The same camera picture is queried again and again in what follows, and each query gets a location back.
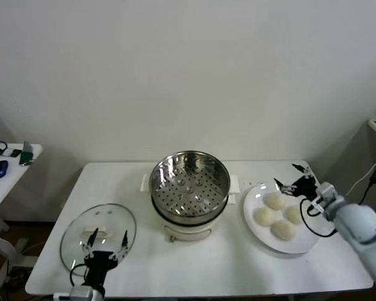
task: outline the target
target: white plate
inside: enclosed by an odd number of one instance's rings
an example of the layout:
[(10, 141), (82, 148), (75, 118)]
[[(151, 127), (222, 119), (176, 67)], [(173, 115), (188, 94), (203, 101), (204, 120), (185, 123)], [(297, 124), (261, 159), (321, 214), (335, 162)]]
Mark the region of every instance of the white plate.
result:
[[(249, 228), (263, 243), (280, 252), (300, 254), (309, 251), (318, 242), (320, 237), (309, 231), (304, 224), (299, 226), (293, 224), (296, 236), (291, 241), (284, 241), (272, 234), (270, 227), (263, 227), (256, 222), (253, 216), (254, 212), (258, 208), (267, 206), (265, 203), (266, 195), (275, 191), (278, 191), (276, 184), (269, 181), (265, 184), (259, 184), (253, 187), (247, 193), (244, 200), (244, 216)], [(281, 197), (286, 200), (286, 207), (281, 211), (274, 211), (276, 213), (276, 221), (285, 219), (285, 210), (292, 205), (298, 205), (303, 199), (286, 196), (284, 194)], [(303, 205), (304, 216), (308, 216), (306, 209), (309, 204), (310, 203), (306, 201)], [(333, 225), (323, 219), (321, 215), (314, 218), (308, 216), (306, 223), (311, 229), (321, 234), (329, 233), (334, 228)]]

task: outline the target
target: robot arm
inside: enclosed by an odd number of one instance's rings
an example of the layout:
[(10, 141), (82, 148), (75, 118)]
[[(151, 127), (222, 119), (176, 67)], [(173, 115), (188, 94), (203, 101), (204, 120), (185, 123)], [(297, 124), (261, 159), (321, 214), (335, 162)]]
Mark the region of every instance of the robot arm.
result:
[(327, 182), (316, 188), (316, 181), (312, 175), (296, 165), (294, 167), (305, 175), (290, 186), (276, 180), (280, 191), (291, 196), (305, 196), (311, 200), (308, 212), (315, 209), (318, 213), (310, 216), (322, 214), (328, 221), (333, 222), (338, 233), (357, 252), (364, 267), (376, 281), (375, 211), (369, 206), (347, 202), (337, 194), (334, 186)]

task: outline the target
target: white wall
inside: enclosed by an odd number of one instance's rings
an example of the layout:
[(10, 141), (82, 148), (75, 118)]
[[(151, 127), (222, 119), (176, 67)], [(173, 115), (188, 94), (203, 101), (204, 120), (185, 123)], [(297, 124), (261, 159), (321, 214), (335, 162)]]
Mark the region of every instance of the white wall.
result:
[(376, 1), (0, 1), (0, 137), (44, 146), (8, 219), (54, 220), (89, 161), (199, 149), (324, 177), (375, 114)]

